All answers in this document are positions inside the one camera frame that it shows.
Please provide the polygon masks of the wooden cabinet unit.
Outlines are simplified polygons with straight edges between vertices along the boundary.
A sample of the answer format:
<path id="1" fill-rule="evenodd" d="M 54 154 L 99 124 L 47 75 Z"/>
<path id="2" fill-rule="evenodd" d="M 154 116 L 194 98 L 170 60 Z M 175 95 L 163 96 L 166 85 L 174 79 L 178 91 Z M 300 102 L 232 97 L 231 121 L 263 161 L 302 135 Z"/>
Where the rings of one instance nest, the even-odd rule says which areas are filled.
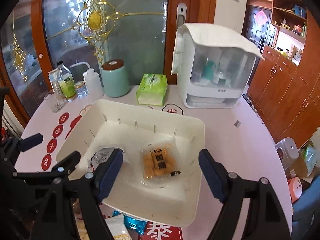
<path id="1" fill-rule="evenodd" d="M 319 129 L 319 24 L 302 0 L 272 0 L 271 26 L 248 96 L 275 142 L 301 148 Z"/>

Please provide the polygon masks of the green tissue pack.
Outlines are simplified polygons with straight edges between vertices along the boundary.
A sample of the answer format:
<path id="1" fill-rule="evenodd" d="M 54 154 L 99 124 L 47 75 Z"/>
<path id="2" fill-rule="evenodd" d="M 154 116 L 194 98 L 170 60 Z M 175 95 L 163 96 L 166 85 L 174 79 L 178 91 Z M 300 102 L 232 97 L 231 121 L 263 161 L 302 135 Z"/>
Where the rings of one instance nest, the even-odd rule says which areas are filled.
<path id="1" fill-rule="evenodd" d="M 139 105 L 163 106 L 168 82 L 163 74 L 144 74 L 136 91 Z"/>

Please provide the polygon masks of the mint green canister brown lid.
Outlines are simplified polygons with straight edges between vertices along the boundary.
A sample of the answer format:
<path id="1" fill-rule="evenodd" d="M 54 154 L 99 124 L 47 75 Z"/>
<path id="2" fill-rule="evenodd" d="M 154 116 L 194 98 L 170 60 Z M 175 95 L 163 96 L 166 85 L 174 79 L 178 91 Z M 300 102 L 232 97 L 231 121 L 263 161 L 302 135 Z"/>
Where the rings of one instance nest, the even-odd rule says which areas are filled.
<path id="1" fill-rule="evenodd" d="M 129 76 L 123 60 L 105 62 L 102 65 L 101 75 L 107 96 L 118 98 L 130 91 Z"/>

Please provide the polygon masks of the orange white oats packet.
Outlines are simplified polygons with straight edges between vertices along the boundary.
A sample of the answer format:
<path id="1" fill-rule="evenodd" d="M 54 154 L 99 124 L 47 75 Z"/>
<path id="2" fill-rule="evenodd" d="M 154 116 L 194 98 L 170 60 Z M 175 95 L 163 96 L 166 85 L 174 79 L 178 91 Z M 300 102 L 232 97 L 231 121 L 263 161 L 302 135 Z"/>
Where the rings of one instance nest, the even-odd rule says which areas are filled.
<path id="1" fill-rule="evenodd" d="M 111 218 L 105 219 L 105 222 L 115 240 L 132 240 L 125 224 L 124 216 L 117 215 Z"/>

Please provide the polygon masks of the clear drinking glass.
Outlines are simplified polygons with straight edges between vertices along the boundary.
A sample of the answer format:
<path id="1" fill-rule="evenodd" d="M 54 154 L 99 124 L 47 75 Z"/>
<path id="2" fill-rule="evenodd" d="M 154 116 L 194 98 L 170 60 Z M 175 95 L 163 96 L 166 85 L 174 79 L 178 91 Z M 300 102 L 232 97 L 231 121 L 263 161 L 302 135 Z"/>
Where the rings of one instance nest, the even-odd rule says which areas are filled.
<path id="1" fill-rule="evenodd" d="M 61 111 L 61 109 L 63 109 L 65 106 L 64 100 L 59 99 L 53 90 L 50 90 L 45 95 L 44 100 L 46 103 L 48 103 L 48 106 L 53 113 L 57 113 L 57 112 Z"/>

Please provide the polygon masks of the white plastic storage tray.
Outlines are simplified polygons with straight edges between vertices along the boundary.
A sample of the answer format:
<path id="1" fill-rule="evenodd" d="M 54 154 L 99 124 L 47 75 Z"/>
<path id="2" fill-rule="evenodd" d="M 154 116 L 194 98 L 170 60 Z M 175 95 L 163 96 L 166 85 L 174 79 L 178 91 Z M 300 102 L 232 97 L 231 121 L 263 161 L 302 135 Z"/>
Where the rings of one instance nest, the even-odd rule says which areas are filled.
<path id="1" fill-rule="evenodd" d="M 80 162 L 69 178 L 79 179 L 91 170 L 93 155 L 103 147 L 124 151 L 123 165 L 104 204 L 151 222 L 178 227 L 193 222 L 202 177 L 198 155 L 204 148 L 200 119 L 100 99 L 69 133 L 56 160 L 78 151 Z M 143 154 L 162 148 L 175 159 L 180 174 L 145 180 Z"/>

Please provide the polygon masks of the green label clear bottle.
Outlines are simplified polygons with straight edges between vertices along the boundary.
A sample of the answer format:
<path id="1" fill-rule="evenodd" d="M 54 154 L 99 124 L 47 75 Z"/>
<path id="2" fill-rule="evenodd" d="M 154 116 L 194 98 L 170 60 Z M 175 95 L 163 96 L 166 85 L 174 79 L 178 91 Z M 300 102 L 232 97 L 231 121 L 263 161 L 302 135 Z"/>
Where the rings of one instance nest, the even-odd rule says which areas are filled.
<path id="1" fill-rule="evenodd" d="M 65 99 L 69 102 L 73 101 L 77 97 L 74 79 L 62 60 L 57 62 L 57 80 Z"/>

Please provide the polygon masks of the white squeeze bottle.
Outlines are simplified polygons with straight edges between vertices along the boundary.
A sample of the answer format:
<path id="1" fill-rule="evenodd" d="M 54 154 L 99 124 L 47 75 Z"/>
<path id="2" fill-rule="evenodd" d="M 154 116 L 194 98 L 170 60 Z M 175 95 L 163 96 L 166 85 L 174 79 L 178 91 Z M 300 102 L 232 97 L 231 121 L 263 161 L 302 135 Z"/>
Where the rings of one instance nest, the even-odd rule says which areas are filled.
<path id="1" fill-rule="evenodd" d="M 104 95 L 103 87 L 101 85 L 99 73 L 95 72 L 93 68 L 90 67 L 89 63 L 82 61 L 75 63 L 70 66 L 71 69 L 78 68 L 79 66 L 86 66 L 87 70 L 83 72 L 83 81 L 86 85 L 89 99 L 95 102 Z"/>

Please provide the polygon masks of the small glass jar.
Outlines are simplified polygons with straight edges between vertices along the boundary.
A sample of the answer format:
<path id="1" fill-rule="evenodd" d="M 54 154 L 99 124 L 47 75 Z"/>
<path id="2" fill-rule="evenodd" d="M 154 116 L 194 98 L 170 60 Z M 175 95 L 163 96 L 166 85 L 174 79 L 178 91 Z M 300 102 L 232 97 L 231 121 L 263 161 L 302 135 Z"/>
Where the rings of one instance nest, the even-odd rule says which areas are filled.
<path id="1" fill-rule="evenodd" d="M 84 81 L 81 80 L 76 82 L 74 84 L 74 88 L 76 89 L 78 98 L 84 98 L 87 96 L 88 92 Z"/>

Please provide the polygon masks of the white countertop cabinet appliance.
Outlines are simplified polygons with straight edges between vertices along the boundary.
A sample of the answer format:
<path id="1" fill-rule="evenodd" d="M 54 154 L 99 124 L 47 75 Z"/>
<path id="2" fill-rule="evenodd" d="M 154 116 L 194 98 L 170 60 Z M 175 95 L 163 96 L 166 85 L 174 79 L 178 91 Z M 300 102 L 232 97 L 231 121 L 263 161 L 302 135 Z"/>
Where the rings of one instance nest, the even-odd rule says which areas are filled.
<path id="1" fill-rule="evenodd" d="M 183 34 L 177 87 L 188 108 L 232 108 L 242 96 L 256 59 L 239 48 L 205 47 Z"/>

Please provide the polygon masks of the white grey snack packet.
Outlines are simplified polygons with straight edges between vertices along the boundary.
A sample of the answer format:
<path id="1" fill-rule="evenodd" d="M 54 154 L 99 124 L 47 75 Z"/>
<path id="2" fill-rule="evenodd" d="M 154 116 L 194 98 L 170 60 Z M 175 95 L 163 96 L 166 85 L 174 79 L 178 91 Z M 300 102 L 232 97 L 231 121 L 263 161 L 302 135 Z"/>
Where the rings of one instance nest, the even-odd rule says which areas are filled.
<path id="1" fill-rule="evenodd" d="M 123 162 L 129 163 L 125 148 L 123 145 L 103 145 L 99 146 L 94 154 L 87 160 L 88 168 L 94 171 L 100 163 L 107 162 L 108 158 L 114 150 L 121 150 L 123 154 Z"/>

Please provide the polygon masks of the blue snack packet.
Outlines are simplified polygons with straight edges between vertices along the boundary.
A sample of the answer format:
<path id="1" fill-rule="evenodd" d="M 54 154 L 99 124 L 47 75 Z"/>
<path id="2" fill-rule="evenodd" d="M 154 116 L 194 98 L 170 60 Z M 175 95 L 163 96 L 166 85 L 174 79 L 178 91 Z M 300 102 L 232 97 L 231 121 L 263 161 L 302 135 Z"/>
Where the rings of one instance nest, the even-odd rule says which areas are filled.
<path id="1" fill-rule="evenodd" d="M 141 220 L 135 217 L 131 217 L 128 215 L 125 215 L 123 213 L 120 213 L 119 211 L 113 211 L 113 217 L 123 215 L 124 217 L 124 224 L 128 229 L 134 230 L 139 235 L 144 235 L 144 232 L 146 230 L 147 221 Z"/>

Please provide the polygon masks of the orange cracker snack tray pack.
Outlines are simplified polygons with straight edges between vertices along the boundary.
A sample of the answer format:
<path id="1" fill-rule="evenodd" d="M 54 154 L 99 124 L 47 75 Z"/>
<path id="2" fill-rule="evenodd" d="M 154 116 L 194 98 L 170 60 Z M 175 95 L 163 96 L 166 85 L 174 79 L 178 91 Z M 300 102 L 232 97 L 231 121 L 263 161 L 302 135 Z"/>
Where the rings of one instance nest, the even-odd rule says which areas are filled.
<path id="1" fill-rule="evenodd" d="M 180 153 L 174 140 L 148 144 L 140 152 L 141 183 L 150 189 L 168 186 L 180 177 Z"/>

